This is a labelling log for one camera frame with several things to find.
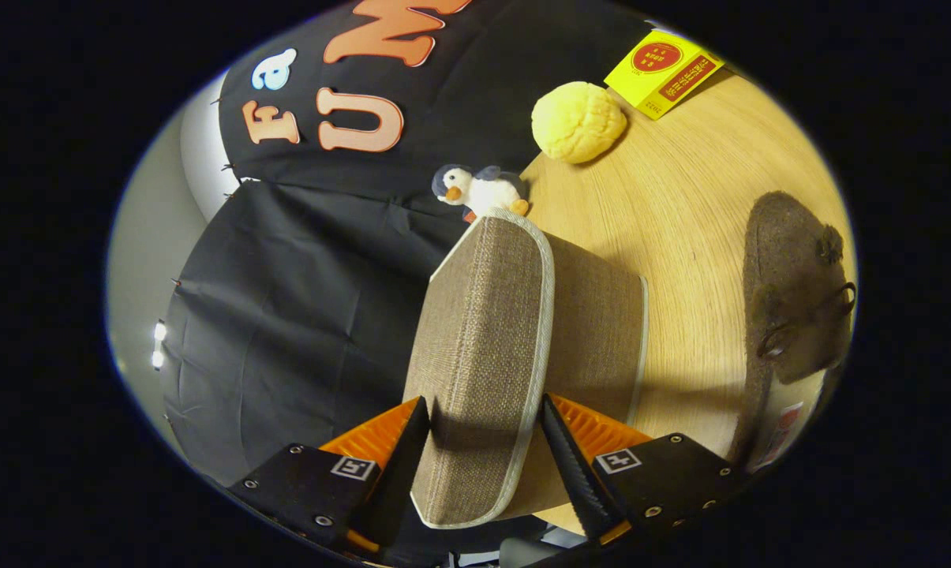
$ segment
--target stuffed penguin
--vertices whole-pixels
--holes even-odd
[[[485,215],[493,207],[511,210],[517,215],[528,213],[525,183],[521,176],[503,172],[500,166],[487,166],[472,174],[468,166],[447,164],[436,170],[432,177],[432,193],[449,205],[464,205],[465,220],[472,222],[472,215]]]

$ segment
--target wooden table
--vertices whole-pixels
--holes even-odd
[[[756,199],[785,191],[844,238],[843,199],[798,125],[758,87],[720,69],[658,121],[612,89],[629,118],[611,150],[582,165],[539,155],[525,169],[528,217],[546,233],[644,275],[650,331],[634,426],[684,432],[725,456],[746,375],[742,262]],[[583,533],[566,506],[543,520]]]

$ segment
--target penguin orange feet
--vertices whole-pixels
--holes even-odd
[[[518,199],[513,204],[511,204],[511,211],[517,215],[525,216],[525,213],[528,212],[528,201],[526,199]]]

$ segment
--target black fabric backdrop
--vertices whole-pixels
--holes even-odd
[[[400,403],[429,275],[467,226],[460,207],[436,201],[432,173],[447,163],[522,171],[539,154],[537,98],[570,80],[601,84],[651,28],[594,0],[482,0],[439,16],[446,28],[429,33],[436,46],[421,67],[373,55],[324,64],[328,40],[370,21],[352,7],[262,44],[223,83],[219,126],[245,181],[179,275],[161,370],[184,454],[223,486],[288,443],[320,445]],[[298,55],[285,86],[253,89],[252,69],[288,47]],[[321,116],[322,87],[395,102],[402,139],[378,154],[323,150],[321,120],[377,121]],[[294,113],[301,143],[253,144],[248,100]],[[402,546],[424,555],[494,550],[503,536],[544,528],[523,518],[432,532],[411,510],[406,524]]]

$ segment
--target fabric storage box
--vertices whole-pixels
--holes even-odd
[[[633,424],[647,339],[643,277],[492,209],[429,278],[403,400],[431,434],[411,497],[435,529],[569,499],[537,414],[545,392]]]

